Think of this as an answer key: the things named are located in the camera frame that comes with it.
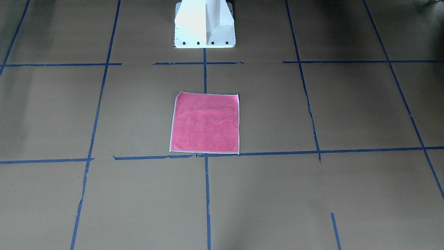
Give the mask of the pink towel with grey trim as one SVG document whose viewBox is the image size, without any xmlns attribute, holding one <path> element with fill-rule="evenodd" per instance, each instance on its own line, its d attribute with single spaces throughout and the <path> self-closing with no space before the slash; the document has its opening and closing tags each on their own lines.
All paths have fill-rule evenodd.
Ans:
<svg viewBox="0 0 444 250">
<path fill-rule="evenodd" d="M 173 108 L 169 151 L 239 155 L 239 95 L 180 92 Z"/>
</svg>

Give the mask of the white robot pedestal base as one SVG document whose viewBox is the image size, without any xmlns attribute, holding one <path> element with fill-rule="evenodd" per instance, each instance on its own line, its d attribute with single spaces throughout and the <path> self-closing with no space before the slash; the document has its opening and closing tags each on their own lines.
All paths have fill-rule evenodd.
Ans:
<svg viewBox="0 0 444 250">
<path fill-rule="evenodd" d="M 234 48 L 233 4 L 227 0 L 176 3 L 173 45 L 178 49 Z"/>
</svg>

